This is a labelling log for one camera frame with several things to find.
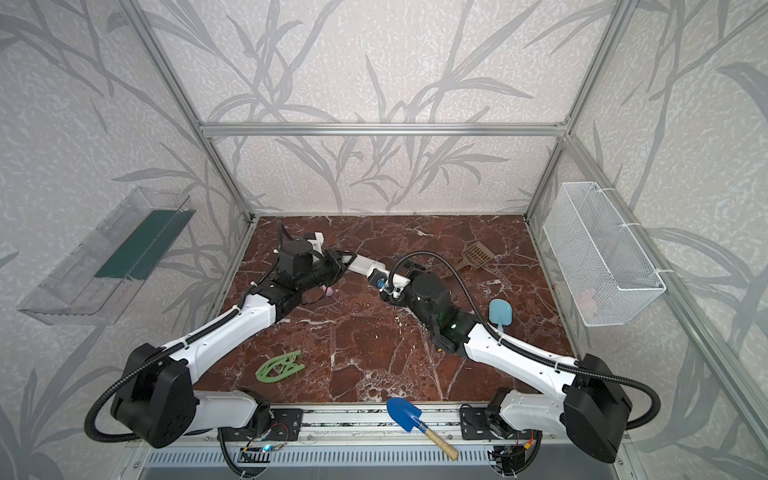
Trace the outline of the white remote control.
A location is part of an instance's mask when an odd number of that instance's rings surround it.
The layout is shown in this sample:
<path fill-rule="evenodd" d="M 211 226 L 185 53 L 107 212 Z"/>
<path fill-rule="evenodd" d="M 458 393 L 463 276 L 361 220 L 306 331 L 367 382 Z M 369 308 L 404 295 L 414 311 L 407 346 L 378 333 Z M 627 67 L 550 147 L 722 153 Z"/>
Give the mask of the white remote control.
<path fill-rule="evenodd" d="M 375 261 L 371 258 L 362 256 L 362 255 L 357 255 L 356 259 L 348 266 L 349 266 L 348 268 L 349 272 L 362 275 L 363 277 L 366 278 L 367 282 L 368 282 L 368 275 L 370 274 L 373 268 L 378 268 L 380 270 L 386 270 L 389 272 L 389 270 L 387 269 L 384 263 Z"/>

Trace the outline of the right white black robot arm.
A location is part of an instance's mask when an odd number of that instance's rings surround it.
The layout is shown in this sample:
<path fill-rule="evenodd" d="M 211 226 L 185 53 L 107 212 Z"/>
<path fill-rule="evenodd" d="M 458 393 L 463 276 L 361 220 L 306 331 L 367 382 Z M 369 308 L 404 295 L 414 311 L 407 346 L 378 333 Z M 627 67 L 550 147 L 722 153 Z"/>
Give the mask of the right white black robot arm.
<path fill-rule="evenodd" d="M 458 308 L 433 274 L 409 277 L 371 268 L 368 282 L 386 303 L 408 309 L 440 350 L 489 365 L 534 388 L 498 391 L 486 411 L 496 435 L 537 430 L 561 433 L 590 457 L 615 461 L 625 431 L 650 423 L 661 400 L 648 385 L 611 372 L 591 354 L 557 355 L 510 337 L 477 313 Z"/>

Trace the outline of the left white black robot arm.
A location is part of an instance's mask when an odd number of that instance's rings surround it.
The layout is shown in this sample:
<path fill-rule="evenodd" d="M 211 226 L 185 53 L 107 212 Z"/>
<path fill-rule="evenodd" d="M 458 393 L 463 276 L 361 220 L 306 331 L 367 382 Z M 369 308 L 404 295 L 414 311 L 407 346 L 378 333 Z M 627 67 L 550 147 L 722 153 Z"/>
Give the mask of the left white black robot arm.
<path fill-rule="evenodd" d="M 225 313 L 161 347 L 136 348 L 122 377 L 86 414 L 85 434 L 100 443 L 141 439 L 163 448 L 188 433 L 247 425 L 260 405 L 254 396 L 197 392 L 194 385 L 234 348 L 283 319 L 305 292 L 331 287 L 347 271 L 368 275 L 378 265 L 321 244 L 321 238 L 284 243 L 269 272 Z"/>

